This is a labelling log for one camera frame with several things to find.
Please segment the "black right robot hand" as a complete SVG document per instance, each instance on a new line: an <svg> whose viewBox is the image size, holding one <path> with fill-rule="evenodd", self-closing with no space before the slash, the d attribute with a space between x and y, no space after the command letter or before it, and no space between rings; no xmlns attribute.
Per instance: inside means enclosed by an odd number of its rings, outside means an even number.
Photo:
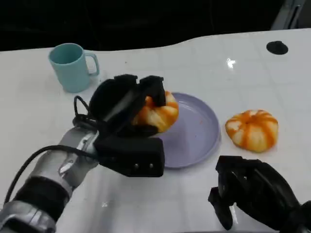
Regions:
<svg viewBox="0 0 311 233"><path fill-rule="evenodd" d="M311 228L310 204L300 204L287 181L268 163L221 155L215 169L218 185L211 188L208 201L226 230L233 226L233 205L280 233Z"/></svg>

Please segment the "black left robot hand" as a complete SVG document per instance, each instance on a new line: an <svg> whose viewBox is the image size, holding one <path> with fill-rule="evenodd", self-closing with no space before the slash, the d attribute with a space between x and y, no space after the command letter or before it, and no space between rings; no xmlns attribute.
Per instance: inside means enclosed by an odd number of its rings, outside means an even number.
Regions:
<svg viewBox="0 0 311 233"><path fill-rule="evenodd" d="M107 79L98 86L89 102L89 113L104 128L119 137L149 137L160 132L151 123L134 123L134 118L151 97L156 107L166 105L164 78L123 74Z"/></svg>

